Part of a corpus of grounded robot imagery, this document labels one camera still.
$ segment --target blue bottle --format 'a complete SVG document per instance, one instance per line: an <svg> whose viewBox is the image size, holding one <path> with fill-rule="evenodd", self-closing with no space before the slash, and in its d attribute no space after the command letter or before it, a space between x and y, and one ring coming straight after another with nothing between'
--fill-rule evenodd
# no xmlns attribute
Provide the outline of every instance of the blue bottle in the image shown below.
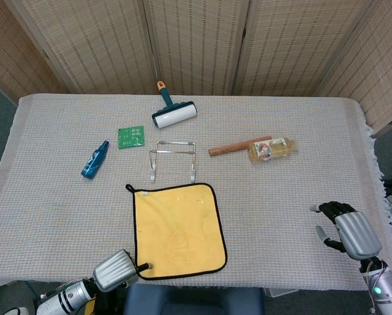
<svg viewBox="0 0 392 315"><path fill-rule="evenodd" d="M103 162L106 156L108 146L109 146L109 142L105 140L103 144L97 150L94 151L90 160L84 166L81 175L87 177L88 179L92 179L95 176L98 168L100 167L100 164Z"/></svg>

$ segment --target yellow cloth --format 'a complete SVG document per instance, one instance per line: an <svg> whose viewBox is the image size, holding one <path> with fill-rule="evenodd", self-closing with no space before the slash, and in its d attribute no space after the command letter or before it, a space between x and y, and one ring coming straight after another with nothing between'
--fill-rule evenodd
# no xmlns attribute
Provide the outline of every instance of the yellow cloth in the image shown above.
<svg viewBox="0 0 392 315"><path fill-rule="evenodd" d="M143 279L192 276L225 266L224 237L209 185L132 192L136 263L153 265L140 273Z"/></svg>

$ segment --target woven screen panel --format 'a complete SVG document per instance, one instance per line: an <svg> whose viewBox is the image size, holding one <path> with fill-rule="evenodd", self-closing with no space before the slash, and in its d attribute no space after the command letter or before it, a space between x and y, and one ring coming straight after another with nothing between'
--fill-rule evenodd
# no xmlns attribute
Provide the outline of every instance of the woven screen panel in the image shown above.
<svg viewBox="0 0 392 315"><path fill-rule="evenodd" d="M231 94L247 8L241 0L146 0L159 77L172 94Z"/></svg>
<svg viewBox="0 0 392 315"><path fill-rule="evenodd" d="M66 93L40 52L0 0L0 89L18 103L34 93Z"/></svg>
<svg viewBox="0 0 392 315"><path fill-rule="evenodd" d="M317 94L356 100L374 132L392 121L392 0L378 1Z"/></svg>
<svg viewBox="0 0 392 315"><path fill-rule="evenodd" d="M259 0L234 94L310 96L369 0Z"/></svg>
<svg viewBox="0 0 392 315"><path fill-rule="evenodd" d="M155 93L138 0L21 1L77 93Z"/></svg>

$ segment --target gray floor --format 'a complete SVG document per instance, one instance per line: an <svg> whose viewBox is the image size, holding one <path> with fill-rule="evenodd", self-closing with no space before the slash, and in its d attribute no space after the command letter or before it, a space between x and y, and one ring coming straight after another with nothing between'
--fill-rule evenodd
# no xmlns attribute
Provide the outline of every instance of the gray floor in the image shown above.
<svg viewBox="0 0 392 315"><path fill-rule="evenodd" d="M5 148L16 108L0 93L0 159ZM381 170L392 179L392 130L376 141L376 154ZM55 288L58 283L16 282L0 287L0 315L15 306L26 306L33 314L36 294ZM370 301L367 292L299 291L266 300L266 314L367 314Z"/></svg>

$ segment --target table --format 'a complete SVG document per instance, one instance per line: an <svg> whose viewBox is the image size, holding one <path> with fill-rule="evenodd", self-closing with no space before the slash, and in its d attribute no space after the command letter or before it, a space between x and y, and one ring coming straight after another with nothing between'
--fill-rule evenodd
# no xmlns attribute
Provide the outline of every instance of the table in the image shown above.
<svg viewBox="0 0 392 315"><path fill-rule="evenodd" d="M0 164L0 284L90 276L121 248L134 253L132 196L189 182L190 161L149 150L158 140L196 143L197 182L215 189L228 262L215 274L149 283L296 289L365 289L359 263L325 247L309 206L337 200L364 211L392 267L392 226L359 105L344 98L175 96L198 116L158 130L158 95L35 94L20 99ZM146 145L117 149L117 130L143 125ZM288 136L299 152L251 164L245 151L208 149L263 135ZM103 140L106 160L92 180L81 169Z"/></svg>

